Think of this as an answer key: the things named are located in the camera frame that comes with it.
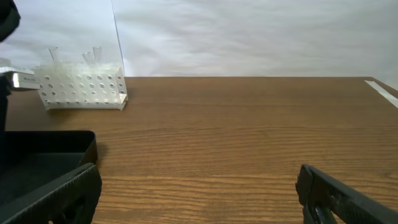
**tape strip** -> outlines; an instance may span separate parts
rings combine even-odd
[[[398,108],[398,99],[391,95],[389,92],[387,92],[385,89],[383,89],[381,86],[379,86],[377,83],[372,82],[372,81],[365,81],[367,84],[369,84],[371,87],[373,87],[376,91],[378,91],[382,96],[385,97],[390,103],[392,103],[396,108]]]

